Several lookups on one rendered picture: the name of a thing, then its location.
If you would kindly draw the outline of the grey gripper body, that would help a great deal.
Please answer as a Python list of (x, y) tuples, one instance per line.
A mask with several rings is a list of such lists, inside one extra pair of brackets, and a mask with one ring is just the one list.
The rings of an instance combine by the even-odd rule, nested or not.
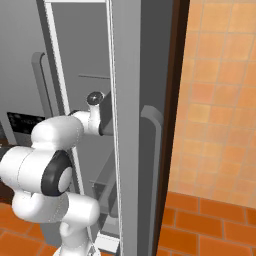
[(108, 93), (99, 105), (100, 107), (100, 134), (113, 135), (112, 101), (111, 93)]

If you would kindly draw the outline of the thin fridge shelf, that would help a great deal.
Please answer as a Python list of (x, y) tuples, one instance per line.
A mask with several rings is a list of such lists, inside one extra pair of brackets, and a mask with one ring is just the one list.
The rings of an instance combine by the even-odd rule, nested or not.
[(110, 80), (110, 77), (106, 77), (106, 76), (99, 76), (99, 75), (78, 74), (78, 77), (85, 77), (85, 78), (92, 78), (92, 79)]

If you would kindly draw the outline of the grey open fridge door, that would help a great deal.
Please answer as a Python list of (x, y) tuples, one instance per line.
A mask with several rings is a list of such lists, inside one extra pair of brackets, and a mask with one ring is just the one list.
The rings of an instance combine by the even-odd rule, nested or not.
[(139, 131), (145, 105), (163, 116), (173, 0), (109, 0), (120, 256), (137, 256)]

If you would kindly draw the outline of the dark brown cabinet side panel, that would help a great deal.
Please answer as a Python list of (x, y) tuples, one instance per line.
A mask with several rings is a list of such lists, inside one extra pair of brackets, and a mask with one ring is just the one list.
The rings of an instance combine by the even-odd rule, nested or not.
[(164, 127), (158, 177), (154, 237), (150, 256), (156, 256), (157, 254), (168, 190), (189, 6), (190, 0), (173, 0)]

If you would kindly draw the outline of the grey fridge body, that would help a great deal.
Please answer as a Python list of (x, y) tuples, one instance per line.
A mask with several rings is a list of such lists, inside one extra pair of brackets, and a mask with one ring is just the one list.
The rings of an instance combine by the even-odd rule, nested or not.
[[(111, 93), (109, 0), (37, 0), (59, 113), (88, 111), (87, 96)], [(78, 77), (110, 77), (110, 80)], [(101, 256), (120, 255), (119, 210), (114, 132), (84, 135), (70, 150), (75, 187), (100, 205), (97, 222), (88, 228)]]

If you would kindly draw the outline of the grey closed fridge door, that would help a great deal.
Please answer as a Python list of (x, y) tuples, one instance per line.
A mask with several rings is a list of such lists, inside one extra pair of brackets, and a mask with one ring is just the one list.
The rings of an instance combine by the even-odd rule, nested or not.
[(36, 0), (0, 0), (0, 122), (10, 144), (30, 146), (30, 135), (14, 132), (7, 113), (43, 117), (32, 55), (44, 53), (42, 67), (54, 115), (58, 105)]

